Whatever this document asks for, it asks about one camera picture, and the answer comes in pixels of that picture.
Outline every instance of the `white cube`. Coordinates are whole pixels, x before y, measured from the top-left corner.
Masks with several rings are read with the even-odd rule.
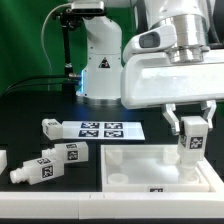
[[[7,166],[6,150],[0,150],[0,174]]]
[[[42,121],[43,133],[50,139],[63,138],[63,126],[55,119],[44,119]]]

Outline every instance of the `white tray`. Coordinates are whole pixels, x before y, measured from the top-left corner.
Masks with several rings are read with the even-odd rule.
[[[182,184],[178,181],[180,164],[163,162],[166,145],[103,145],[101,147],[101,172],[103,192],[208,192],[211,186],[198,163],[196,175],[199,183]],[[107,155],[122,152],[122,162],[114,165]],[[111,177],[124,178],[109,183]]]

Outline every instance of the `white robot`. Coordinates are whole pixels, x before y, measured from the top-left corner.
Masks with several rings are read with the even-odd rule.
[[[127,44],[121,66],[121,30],[106,17],[84,20],[88,36],[88,65],[83,71],[83,99],[113,104],[121,97],[128,109],[161,106],[174,135],[180,135],[178,153],[182,181],[190,181],[203,159],[207,133],[212,129],[216,100],[224,99],[224,52],[210,51],[209,12],[215,1],[71,1],[72,9],[144,5],[147,28]],[[177,119],[176,104],[201,103],[202,117]]]

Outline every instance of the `white container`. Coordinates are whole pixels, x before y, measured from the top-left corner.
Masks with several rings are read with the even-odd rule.
[[[12,183],[28,181],[30,185],[64,175],[64,163],[58,156],[26,161],[21,169],[10,172]]]
[[[89,147],[86,142],[55,144],[54,147],[53,149],[42,150],[42,157],[57,155],[64,164],[89,160]]]
[[[118,148],[122,150],[122,163],[115,164],[111,162],[113,160],[108,160],[108,155]],[[180,167],[177,145],[101,146],[103,192],[210,191],[209,183],[199,164],[195,169],[198,181],[194,182],[181,181]]]

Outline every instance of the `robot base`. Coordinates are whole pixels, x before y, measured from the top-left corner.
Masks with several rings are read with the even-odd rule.
[[[80,103],[86,103],[93,106],[119,106],[121,105],[121,99],[95,99],[95,98],[89,98],[87,96],[80,95],[79,92],[76,93],[77,101]]]

